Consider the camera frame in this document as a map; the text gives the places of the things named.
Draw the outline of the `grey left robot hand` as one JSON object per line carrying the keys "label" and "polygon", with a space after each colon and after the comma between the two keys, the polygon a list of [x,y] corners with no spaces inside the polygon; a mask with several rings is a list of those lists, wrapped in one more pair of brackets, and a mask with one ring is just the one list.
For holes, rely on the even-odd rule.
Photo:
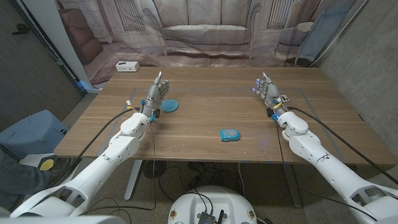
{"label": "grey left robot hand", "polygon": [[140,113],[147,117],[151,117],[152,113],[160,108],[163,99],[169,92],[169,81],[161,81],[161,79],[162,72],[159,72],[144,99],[144,105],[142,106]]}

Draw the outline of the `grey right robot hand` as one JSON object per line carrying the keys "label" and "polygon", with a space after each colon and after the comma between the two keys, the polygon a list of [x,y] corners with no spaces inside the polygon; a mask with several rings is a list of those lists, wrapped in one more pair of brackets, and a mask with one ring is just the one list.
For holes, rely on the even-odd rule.
{"label": "grey right robot hand", "polygon": [[256,87],[252,91],[264,101],[267,116],[274,121],[283,113],[288,112],[284,107],[284,98],[266,72],[262,73],[262,78],[256,79]]}

